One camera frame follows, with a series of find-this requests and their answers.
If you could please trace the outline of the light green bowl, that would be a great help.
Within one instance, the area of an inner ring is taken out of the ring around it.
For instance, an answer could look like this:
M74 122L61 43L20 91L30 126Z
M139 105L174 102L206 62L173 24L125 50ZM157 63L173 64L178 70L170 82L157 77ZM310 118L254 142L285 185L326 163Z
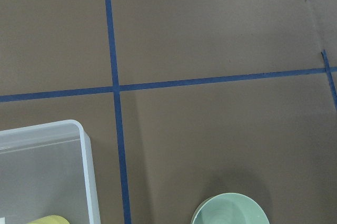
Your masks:
M204 200L191 223L269 223L260 205L240 193L222 193Z

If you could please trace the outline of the yellow plastic cup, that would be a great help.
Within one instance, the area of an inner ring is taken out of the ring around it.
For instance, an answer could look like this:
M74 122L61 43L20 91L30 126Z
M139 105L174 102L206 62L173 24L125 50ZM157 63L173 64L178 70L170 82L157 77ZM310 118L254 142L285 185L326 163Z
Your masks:
M27 224L70 224L70 222L62 216L49 215L30 221Z

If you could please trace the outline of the clear plastic storage box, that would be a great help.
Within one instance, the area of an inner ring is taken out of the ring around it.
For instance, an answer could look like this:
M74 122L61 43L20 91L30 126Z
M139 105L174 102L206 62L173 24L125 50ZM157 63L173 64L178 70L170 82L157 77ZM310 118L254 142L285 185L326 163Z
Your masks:
M1 217L100 223L91 140L75 120L1 132Z

